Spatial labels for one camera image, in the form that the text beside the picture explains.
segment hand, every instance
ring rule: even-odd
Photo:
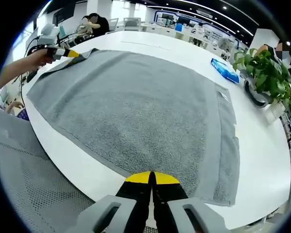
[[[10,106],[15,107],[15,108],[19,108],[19,109],[22,109],[22,108],[25,107],[21,102],[18,102],[18,101],[14,101],[14,102],[12,102],[12,103],[10,104]]]
[[[52,64],[53,58],[47,56],[48,49],[42,49],[35,51],[28,57],[25,57],[25,63],[27,70],[37,70],[39,67],[43,67],[46,63]]]

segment cable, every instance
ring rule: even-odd
[[[37,36],[36,38],[32,39],[32,41],[29,43],[29,45],[28,45],[27,48],[26,48],[26,51],[25,51],[25,55],[24,55],[24,57],[26,57],[27,51],[28,51],[29,46],[31,45],[31,43],[32,43],[34,40],[38,40],[39,38],[40,38],[40,37]]]
[[[24,108],[26,108],[25,102],[24,102],[24,99],[23,99],[23,83],[22,83],[22,80],[23,80],[23,75],[20,75],[20,97],[21,97],[21,101],[23,101]]]

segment white table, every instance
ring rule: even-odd
[[[253,106],[243,89],[222,78],[210,65],[210,60],[215,55],[181,40],[144,32],[111,33],[81,43],[74,50],[85,52],[91,48],[132,51],[158,57],[193,69],[229,89],[240,144],[236,204],[232,207],[208,205],[224,217],[229,229],[252,223],[288,200],[290,155],[280,120],[268,125],[263,110]],[[23,97],[32,127],[53,163],[79,190],[97,201],[107,194],[116,194],[125,178],[53,130],[26,96],[39,75],[66,60],[63,58],[41,69],[24,86]]]

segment potted plant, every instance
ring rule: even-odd
[[[268,50],[253,56],[255,50],[250,49],[249,54],[240,51],[234,55],[234,70],[236,71],[239,64],[245,68],[241,70],[241,74],[245,76],[244,89],[247,96],[260,108],[274,100],[288,104],[291,99],[291,75],[288,69],[282,63],[273,61]]]

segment tissue box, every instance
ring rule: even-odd
[[[232,70],[232,68],[229,68],[226,64],[219,62],[218,60],[216,60],[214,58],[212,58],[211,64],[224,78],[226,78],[234,83],[239,83],[239,77]]]

